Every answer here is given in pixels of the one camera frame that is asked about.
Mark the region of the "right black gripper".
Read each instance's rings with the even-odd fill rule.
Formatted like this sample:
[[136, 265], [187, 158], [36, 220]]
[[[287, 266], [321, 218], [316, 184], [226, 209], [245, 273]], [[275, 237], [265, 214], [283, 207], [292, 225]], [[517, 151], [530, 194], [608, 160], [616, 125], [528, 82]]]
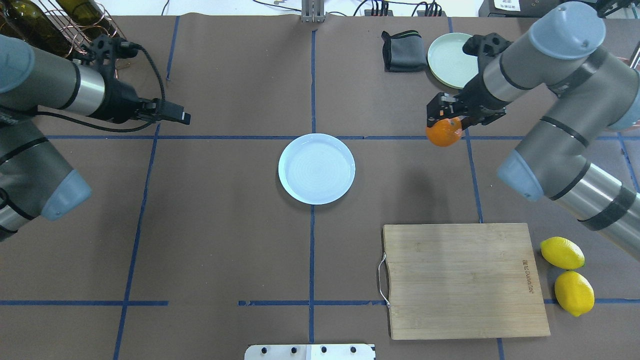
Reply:
[[506, 114], [508, 101], [491, 93], [482, 75], [476, 75], [456, 95], [438, 92], [426, 105], [427, 128], [459, 118], [463, 126], [489, 125]]

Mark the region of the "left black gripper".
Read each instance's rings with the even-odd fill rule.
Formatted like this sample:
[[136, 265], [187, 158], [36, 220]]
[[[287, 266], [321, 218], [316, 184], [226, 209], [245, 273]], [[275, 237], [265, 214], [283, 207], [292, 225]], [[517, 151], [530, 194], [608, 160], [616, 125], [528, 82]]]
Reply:
[[189, 126], [191, 114], [182, 105], [164, 98], [147, 99], [138, 96], [132, 85], [115, 77], [105, 78], [105, 94], [102, 101], [102, 119], [121, 125], [126, 121], [144, 122], [161, 120]]

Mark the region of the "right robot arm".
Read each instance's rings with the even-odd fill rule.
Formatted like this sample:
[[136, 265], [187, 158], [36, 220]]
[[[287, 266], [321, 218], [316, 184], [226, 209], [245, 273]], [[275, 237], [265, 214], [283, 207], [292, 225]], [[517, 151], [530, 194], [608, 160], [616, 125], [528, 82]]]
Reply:
[[427, 127], [450, 121], [455, 135], [489, 125], [545, 85], [555, 104], [501, 164], [498, 177], [530, 201], [556, 202], [638, 259], [639, 192], [584, 155], [601, 132], [639, 121], [639, 71], [604, 48], [605, 36], [604, 20], [578, 1], [554, 7], [514, 42], [496, 33], [473, 35], [462, 52], [477, 58], [478, 72], [457, 95], [432, 98]]

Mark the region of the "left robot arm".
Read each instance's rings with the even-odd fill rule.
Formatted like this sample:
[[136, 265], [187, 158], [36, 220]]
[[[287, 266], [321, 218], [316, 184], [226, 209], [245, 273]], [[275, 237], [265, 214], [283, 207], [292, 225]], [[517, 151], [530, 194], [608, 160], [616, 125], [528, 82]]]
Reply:
[[78, 59], [64, 59], [22, 39], [1, 36], [0, 235], [9, 239], [42, 216], [55, 221], [85, 202], [92, 189], [34, 123], [47, 116], [99, 129], [70, 114], [121, 125], [142, 121], [137, 131], [171, 121], [189, 125], [182, 105], [147, 99], [116, 75], [116, 61], [131, 59], [140, 44], [101, 35]]

